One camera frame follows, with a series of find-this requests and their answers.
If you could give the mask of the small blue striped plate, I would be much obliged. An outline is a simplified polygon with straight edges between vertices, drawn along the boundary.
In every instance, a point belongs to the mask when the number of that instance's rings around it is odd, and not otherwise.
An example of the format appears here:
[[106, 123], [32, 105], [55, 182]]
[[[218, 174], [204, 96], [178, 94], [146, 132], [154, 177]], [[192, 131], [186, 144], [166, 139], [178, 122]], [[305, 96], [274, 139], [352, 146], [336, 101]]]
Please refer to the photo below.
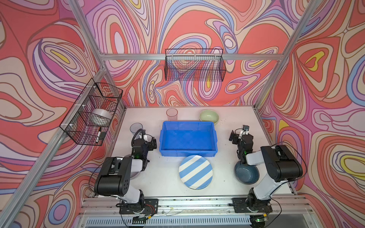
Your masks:
[[212, 182], [213, 167], [206, 158], [191, 155], [181, 162], [179, 176], [182, 183], [188, 188], [202, 190]]

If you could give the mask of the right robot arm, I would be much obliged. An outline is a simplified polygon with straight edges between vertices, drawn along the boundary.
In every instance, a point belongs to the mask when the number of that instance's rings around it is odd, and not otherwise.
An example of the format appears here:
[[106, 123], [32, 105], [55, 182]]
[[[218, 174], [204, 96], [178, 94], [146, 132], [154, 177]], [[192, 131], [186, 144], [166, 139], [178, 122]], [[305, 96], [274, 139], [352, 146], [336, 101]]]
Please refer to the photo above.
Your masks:
[[241, 129], [231, 131], [229, 141], [237, 145], [239, 161], [234, 166], [236, 178], [243, 184], [255, 184], [259, 180], [257, 166], [264, 164], [266, 174], [258, 185], [251, 188], [243, 205], [256, 212], [269, 207], [271, 196], [281, 185], [295, 181], [303, 175], [302, 165], [285, 145], [262, 146], [253, 151], [253, 136]]

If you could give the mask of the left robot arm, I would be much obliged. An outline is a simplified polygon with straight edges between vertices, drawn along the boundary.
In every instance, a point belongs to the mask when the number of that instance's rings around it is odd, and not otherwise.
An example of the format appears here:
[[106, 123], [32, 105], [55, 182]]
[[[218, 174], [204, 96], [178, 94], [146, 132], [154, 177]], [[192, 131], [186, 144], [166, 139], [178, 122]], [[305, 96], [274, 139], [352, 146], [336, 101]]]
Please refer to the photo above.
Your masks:
[[130, 184], [131, 174], [145, 171], [149, 163], [148, 152], [156, 148], [154, 137], [147, 141], [146, 136], [140, 136], [132, 141], [132, 154], [129, 157], [107, 157], [96, 179], [94, 193], [116, 197], [127, 205], [144, 207], [143, 191]]

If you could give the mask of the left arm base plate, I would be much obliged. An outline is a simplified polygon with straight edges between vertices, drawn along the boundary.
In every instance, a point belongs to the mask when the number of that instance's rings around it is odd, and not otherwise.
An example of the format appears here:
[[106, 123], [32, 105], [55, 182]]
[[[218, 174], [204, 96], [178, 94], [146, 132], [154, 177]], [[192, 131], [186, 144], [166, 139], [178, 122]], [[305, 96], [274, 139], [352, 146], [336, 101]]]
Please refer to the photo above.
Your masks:
[[122, 215], [147, 215], [152, 216], [158, 212], [159, 199], [141, 199], [136, 204], [121, 202], [118, 204], [119, 213]]

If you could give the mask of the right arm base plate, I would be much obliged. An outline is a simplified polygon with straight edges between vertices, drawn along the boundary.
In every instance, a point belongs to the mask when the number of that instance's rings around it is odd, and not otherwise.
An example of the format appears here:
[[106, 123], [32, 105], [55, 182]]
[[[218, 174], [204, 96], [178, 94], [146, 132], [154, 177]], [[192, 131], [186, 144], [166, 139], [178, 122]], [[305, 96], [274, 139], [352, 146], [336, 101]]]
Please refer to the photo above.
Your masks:
[[258, 200], [248, 198], [232, 198], [229, 206], [234, 208], [235, 213], [272, 213], [272, 206], [269, 200]]

